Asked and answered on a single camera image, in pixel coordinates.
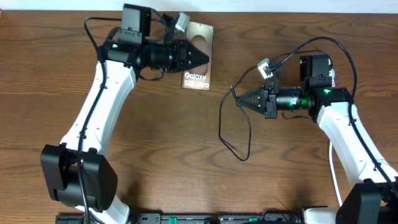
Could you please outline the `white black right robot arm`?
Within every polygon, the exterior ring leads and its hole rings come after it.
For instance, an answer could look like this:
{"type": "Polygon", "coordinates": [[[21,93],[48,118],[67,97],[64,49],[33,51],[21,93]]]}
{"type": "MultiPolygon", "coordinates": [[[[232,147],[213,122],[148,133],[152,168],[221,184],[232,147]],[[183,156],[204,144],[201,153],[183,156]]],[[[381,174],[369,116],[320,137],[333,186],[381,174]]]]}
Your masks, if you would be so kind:
{"type": "Polygon", "coordinates": [[[281,88],[277,81],[236,96],[239,107],[275,119],[279,110],[307,110],[330,140],[346,172],[351,191],[339,208],[303,208],[291,223],[397,223],[397,171],[378,151],[365,130],[351,95],[334,82],[333,62],[327,54],[300,58],[302,86],[281,88]]]}

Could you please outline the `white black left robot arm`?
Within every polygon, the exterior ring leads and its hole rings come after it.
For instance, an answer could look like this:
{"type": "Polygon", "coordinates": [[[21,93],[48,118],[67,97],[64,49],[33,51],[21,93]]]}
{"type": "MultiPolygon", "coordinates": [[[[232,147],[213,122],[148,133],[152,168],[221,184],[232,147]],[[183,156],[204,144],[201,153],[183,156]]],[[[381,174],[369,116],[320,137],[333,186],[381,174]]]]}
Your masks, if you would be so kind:
{"type": "Polygon", "coordinates": [[[210,58],[189,40],[190,18],[125,4],[120,26],[95,45],[98,62],[86,100],[73,126],[40,155],[50,198],[83,211],[82,223],[127,223],[129,207],[116,194],[118,177],[108,162],[109,142],[121,108],[144,68],[177,73],[210,58]]]}

